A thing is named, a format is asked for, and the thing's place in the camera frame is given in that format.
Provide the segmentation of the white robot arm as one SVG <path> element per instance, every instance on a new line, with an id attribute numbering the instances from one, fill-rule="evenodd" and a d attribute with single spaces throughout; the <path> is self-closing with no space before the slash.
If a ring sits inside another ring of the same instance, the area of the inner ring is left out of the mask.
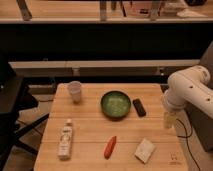
<path id="1" fill-rule="evenodd" d="M 213 119 L 213 90 L 207 87 L 210 72 L 201 65 L 172 73 L 167 80 L 168 89 L 163 93 L 164 128 L 170 129 L 176 114 L 191 103 Z"/>

